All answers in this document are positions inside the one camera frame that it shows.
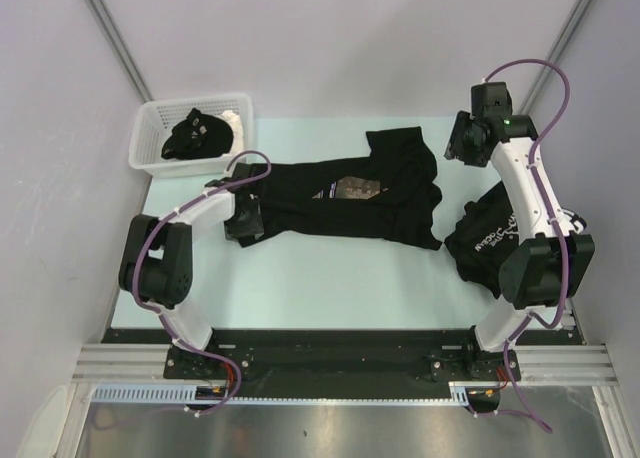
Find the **black graphic t-shirt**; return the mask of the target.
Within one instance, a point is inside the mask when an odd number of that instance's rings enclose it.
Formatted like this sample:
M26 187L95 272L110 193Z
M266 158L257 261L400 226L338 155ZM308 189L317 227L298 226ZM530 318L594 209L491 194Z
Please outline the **black graphic t-shirt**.
M427 250L441 246L433 212L442 200L436 158L419 127L369 131L365 157L297 164L253 164L248 188L263 232L247 248L286 231L384 239Z

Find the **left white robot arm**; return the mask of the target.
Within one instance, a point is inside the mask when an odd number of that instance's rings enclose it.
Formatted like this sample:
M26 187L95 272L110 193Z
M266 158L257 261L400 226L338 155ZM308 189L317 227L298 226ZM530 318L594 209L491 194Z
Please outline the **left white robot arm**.
M164 217L135 216L129 226L118 273L118 285L138 306L154 313L172 342L184 350L186 365L197 376L214 375L221 354L209 346L213 328L189 297L193 284L193 245L218 225L225 238L241 242L264 234L254 183L268 176L251 165L233 166L229 176L207 183L188 203Z

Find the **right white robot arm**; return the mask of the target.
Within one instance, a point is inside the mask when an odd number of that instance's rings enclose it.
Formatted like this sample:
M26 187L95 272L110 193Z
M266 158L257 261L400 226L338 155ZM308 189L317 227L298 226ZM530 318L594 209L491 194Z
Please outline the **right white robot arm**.
M498 273L501 296L462 347L462 369L473 379L509 369L509 351L531 322L558 327L595 253L593 238L576 231L558 202L533 132L525 116L461 111L445 151L448 160L496 169L518 227L519 245Z

